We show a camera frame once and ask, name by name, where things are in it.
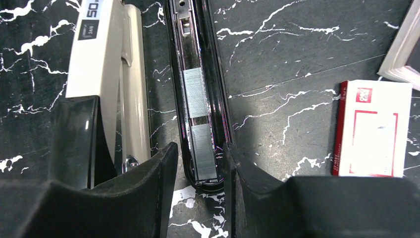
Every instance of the box of staples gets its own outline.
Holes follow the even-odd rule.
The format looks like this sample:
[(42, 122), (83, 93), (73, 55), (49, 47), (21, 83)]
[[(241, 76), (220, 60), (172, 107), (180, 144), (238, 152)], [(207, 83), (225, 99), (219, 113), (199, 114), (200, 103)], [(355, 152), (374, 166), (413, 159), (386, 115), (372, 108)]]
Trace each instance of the box of staples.
[(341, 83), (333, 175), (402, 177), (412, 84)]

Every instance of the stapler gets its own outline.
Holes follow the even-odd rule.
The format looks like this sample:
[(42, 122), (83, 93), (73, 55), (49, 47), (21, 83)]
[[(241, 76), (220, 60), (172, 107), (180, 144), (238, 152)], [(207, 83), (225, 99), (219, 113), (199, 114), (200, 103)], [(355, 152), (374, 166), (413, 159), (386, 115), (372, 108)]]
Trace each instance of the stapler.
[(141, 12), (121, 0), (84, 0), (57, 109), (50, 179), (83, 189), (116, 176), (118, 101), (123, 163), (116, 167), (127, 172), (151, 156)]
[(184, 172), (204, 192), (223, 189), (223, 144), (233, 130), (207, 0), (166, 0)]

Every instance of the staple box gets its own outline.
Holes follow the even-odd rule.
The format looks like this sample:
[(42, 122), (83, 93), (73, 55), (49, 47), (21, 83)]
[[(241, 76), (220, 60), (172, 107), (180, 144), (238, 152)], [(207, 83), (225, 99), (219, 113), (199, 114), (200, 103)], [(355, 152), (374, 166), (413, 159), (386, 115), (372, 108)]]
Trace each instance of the staple box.
[(341, 83), (333, 175), (402, 177), (412, 84)]

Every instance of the stapler label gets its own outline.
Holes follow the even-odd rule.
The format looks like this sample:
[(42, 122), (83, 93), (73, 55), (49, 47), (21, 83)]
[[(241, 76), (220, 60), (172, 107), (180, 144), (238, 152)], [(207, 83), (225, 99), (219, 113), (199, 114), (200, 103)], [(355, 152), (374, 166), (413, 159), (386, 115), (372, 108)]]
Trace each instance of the stapler label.
[(82, 22), (78, 40), (96, 39), (103, 0), (87, 0), (86, 9), (81, 11)]

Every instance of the red logo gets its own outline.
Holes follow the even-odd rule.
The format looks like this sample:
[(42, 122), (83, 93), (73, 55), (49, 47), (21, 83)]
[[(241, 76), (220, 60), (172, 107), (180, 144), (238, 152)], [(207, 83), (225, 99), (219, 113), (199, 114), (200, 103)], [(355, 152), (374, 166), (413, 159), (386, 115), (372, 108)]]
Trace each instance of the red logo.
[(357, 103), (370, 103), (372, 99), (372, 89), (371, 88), (358, 88), (356, 94)]

